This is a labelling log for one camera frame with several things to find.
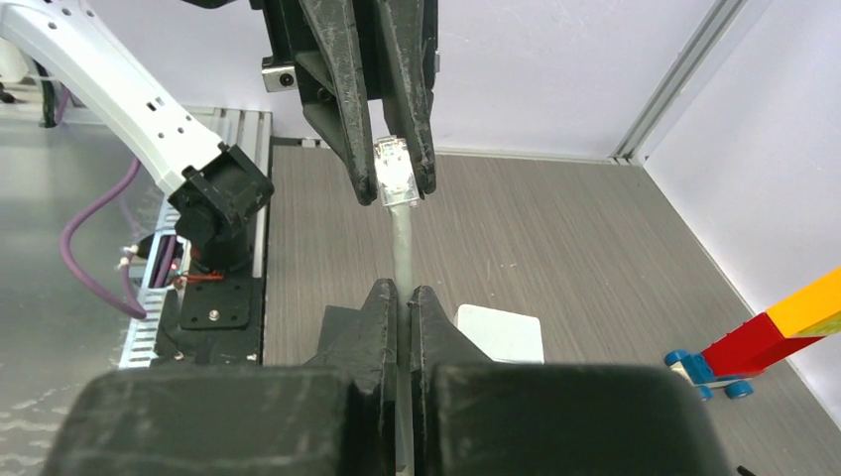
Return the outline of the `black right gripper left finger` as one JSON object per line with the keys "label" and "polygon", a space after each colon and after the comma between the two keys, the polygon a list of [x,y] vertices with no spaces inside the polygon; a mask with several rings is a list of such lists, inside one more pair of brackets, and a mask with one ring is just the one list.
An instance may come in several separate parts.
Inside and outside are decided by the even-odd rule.
{"label": "black right gripper left finger", "polygon": [[298,366],[115,371],[85,386],[46,475],[392,475],[397,290]]}

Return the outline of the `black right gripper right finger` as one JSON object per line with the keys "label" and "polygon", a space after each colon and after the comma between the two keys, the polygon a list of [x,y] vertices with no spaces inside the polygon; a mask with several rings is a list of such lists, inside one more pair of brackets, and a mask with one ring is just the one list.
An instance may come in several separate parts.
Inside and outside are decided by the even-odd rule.
{"label": "black right gripper right finger", "polygon": [[419,475],[729,475],[698,393],[623,364],[491,360],[417,287],[412,323]]}

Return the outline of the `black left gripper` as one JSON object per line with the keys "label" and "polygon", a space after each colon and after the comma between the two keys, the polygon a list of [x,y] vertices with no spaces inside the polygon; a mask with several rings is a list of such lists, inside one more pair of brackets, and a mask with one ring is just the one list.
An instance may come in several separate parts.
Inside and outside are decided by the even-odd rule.
{"label": "black left gripper", "polygon": [[343,162],[357,201],[367,206],[377,198],[367,90],[382,91],[387,127],[407,143],[420,195],[435,192],[431,112],[439,67],[438,2],[252,1],[250,6],[263,14],[272,50],[263,69],[291,66],[296,50],[305,47],[297,52],[297,66],[308,81],[301,97],[304,118]]}

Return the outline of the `white network switch box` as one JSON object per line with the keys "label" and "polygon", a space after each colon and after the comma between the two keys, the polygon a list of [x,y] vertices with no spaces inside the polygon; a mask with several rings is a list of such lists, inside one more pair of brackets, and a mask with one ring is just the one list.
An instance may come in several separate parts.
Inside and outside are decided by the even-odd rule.
{"label": "white network switch box", "polygon": [[462,304],[454,315],[454,323],[493,361],[544,363],[541,322],[536,317]]}

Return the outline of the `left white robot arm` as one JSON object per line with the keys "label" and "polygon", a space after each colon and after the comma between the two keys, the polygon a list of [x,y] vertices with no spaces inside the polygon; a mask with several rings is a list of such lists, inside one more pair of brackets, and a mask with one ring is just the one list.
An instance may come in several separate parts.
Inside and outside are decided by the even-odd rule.
{"label": "left white robot arm", "polygon": [[[368,103],[382,102],[420,195],[435,191],[430,127],[434,1],[255,1],[271,54],[267,88],[295,89],[302,114],[347,170],[358,202],[383,198]],[[195,120],[83,1],[5,1],[1,36],[44,65],[131,150],[180,215],[177,233],[209,271],[251,258],[247,230],[271,181]]]}

